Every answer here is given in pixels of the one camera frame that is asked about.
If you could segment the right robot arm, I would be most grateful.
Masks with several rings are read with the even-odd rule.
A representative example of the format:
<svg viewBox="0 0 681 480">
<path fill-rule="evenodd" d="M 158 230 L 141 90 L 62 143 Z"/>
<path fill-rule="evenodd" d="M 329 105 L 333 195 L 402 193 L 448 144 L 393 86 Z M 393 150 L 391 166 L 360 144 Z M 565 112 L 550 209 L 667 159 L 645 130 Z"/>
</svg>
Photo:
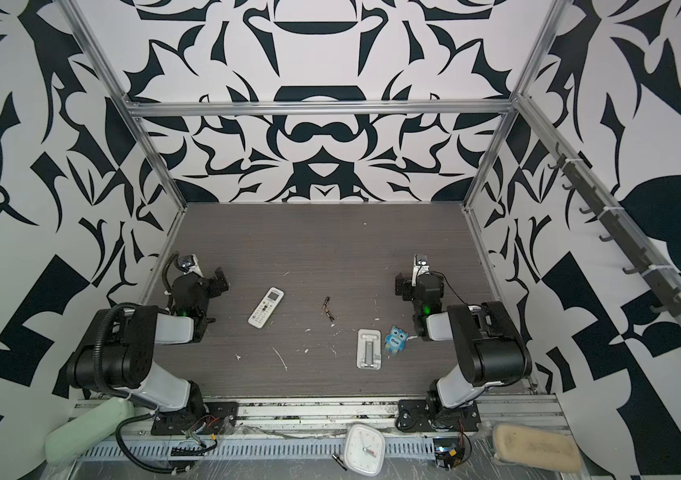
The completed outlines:
<svg viewBox="0 0 681 480">
<path fill-rule="evenodd" d="M 413 307 L 415 336 L 450 342 L 456 366 L 427 394 L 430 418 L 469 406 L 487 390 L 516 384 L 532 370 L 531 357 L 505 306 L 498 301 L 443 306 L 446 278 L 439 272 L 398 274 L 394 294 Z"/>
</svg>

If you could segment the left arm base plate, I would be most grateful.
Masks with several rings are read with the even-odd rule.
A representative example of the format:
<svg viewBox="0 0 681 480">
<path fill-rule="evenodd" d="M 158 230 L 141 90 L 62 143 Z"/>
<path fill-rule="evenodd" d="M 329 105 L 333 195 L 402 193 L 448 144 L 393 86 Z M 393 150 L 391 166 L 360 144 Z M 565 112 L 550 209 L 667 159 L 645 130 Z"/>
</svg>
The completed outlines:
<svg viewBox="0 0 681 480">
<path fill-rule="evenodd" d="M 153 436 L 182 435 L 192 430 L 198 435 L 220 434 L 238 422 L 238 402 L 214 401 L 204 403 L 198 412 L 190 408 L 174 412 L 160 412 L 152 423 Z"/>
</svg>

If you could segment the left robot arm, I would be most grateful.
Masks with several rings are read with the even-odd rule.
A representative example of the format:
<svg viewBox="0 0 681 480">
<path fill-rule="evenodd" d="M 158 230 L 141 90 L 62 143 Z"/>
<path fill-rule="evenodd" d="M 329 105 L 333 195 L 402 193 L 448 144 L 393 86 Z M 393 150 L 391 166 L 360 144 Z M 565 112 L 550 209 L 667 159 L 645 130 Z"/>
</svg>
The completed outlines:
<svg viewBox="0 0 681 480">
<path fill-rule="evenodd" d="M 202 341 L 210 300 L 230 289 L 224 270 L 202 277 L 186 273 L 170 285 L 170 305 L 130 302 L 96 312 L 80 345 L 66 364 L 74 388 L 130 400 L 162 413 L 200 417 L 206 411 L 200 388 L 158 365 L 158 345 Z"/>
</svg>

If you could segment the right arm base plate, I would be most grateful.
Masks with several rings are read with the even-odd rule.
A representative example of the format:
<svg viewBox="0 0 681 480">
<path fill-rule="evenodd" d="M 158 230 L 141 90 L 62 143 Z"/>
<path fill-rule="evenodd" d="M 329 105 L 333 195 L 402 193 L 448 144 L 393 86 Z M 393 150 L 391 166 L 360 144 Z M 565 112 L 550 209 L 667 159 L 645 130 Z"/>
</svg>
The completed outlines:
<svg viewBox="0 0 681 480">
<path fill-rule="evenodd" d="M 437 408 L 424 399 L 397 402 L 394 426 L 405 433 L 440 431 L 478 432 L 481 417 L 475 405 L 455 409 Z"/>
</svg>

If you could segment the white remote control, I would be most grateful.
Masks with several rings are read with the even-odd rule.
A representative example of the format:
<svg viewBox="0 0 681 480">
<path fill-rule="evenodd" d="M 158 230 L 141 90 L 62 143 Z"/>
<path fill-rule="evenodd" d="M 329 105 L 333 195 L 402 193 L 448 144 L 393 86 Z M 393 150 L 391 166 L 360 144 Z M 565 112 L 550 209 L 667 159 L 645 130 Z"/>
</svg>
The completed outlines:
<svg viewBox="0 0 681 480">
<path fill-rule="evenodd" d="M 268 289 L 268 292 L 266 292 L 262 301 L 258 303 L 254 312 L 250 314 L 248 324 L 254 328 L 262 329 L 262 327 L 268 323 L 272 314 L 274 314 L 276 307 L 282 302 L 282 298 L 284 298 L 284 292 L 282 290 L 275 287 Z"/>
</svg>

